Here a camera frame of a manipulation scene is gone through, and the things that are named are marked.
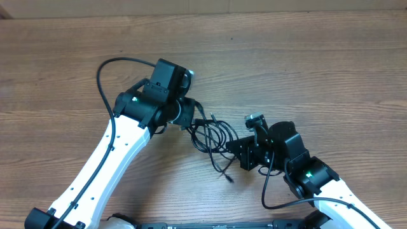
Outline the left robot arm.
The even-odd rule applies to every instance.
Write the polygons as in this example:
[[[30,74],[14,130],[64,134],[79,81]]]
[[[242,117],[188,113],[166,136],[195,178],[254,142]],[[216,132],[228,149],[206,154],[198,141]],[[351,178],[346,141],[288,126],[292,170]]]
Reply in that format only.
[[[189,127],[195,100],[187,98],[194,73],[164,59],[107,106],[103,138],[75,180],[47,211],[33,208],[25,228],[98,228],[106,204],[135,156],[158,128]]]

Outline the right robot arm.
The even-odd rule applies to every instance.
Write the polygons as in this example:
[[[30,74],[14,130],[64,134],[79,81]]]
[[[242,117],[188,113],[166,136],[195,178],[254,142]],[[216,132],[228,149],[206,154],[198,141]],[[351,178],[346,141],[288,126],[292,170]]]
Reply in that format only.
[[[388,228],[388,224],[364,205],[346,182],[330,166],[310,156],[295,124],[282,121],[268,127],[264,121],[247,121],[254,132],[250,137],[226,143],[226,148],[240,161],[244,170],[266,167],[265,174],[282,173],[284,182],[296,196],[287,204],[264,205],[277,210],[308,203],[316,208],[314,227]]]

